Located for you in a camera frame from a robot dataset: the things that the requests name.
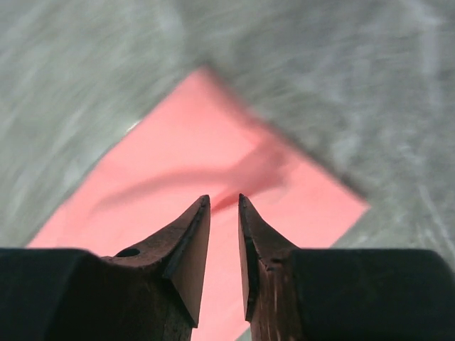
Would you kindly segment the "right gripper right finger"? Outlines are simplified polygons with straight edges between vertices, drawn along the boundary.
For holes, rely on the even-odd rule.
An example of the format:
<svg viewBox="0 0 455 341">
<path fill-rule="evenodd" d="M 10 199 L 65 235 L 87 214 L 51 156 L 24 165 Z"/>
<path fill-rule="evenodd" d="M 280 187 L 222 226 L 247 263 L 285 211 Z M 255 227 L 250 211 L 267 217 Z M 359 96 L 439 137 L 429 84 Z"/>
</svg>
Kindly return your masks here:
<svg viewBox="0 0 455 341">
<path fill-rule="evenodd" d="M 239 197 L 253 340 L 453 340 L 454 272 L 428 249 L 302 249 Z"/>
</svg>

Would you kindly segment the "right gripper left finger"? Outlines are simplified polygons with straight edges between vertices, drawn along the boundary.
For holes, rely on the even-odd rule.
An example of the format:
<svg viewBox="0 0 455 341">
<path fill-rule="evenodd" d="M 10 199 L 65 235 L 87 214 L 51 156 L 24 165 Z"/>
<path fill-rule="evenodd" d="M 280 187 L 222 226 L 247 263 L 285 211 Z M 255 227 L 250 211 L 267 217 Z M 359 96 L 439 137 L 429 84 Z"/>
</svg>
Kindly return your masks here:
<svg viewBox="0 0 455 341">
<path fill-rule="evenodd" d="M 2 340 L 189 340 L 198 326 L 210 199 L 114 256 L 1 250 Z"/>
</svg>

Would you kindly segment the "salmon pink t shirt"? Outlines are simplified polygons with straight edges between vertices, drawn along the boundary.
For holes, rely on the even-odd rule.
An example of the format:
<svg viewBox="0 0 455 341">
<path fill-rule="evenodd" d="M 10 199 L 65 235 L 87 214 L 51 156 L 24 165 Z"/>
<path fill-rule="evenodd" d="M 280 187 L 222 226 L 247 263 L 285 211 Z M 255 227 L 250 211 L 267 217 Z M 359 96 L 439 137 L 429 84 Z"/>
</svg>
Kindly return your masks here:
<svg viewBox="0 0 455 341">
<path fill-rule="evenodd" d="M 194 340 L 236 340 L 247 327 L 240 195 L 300 247 L 333 245 L 368 210 L 366 201 L 199 69 L 98 162 L 31 246 L 113 255 L 176 219 L 201 195 L 210 196 L 212 211 Z"/>
</svg>

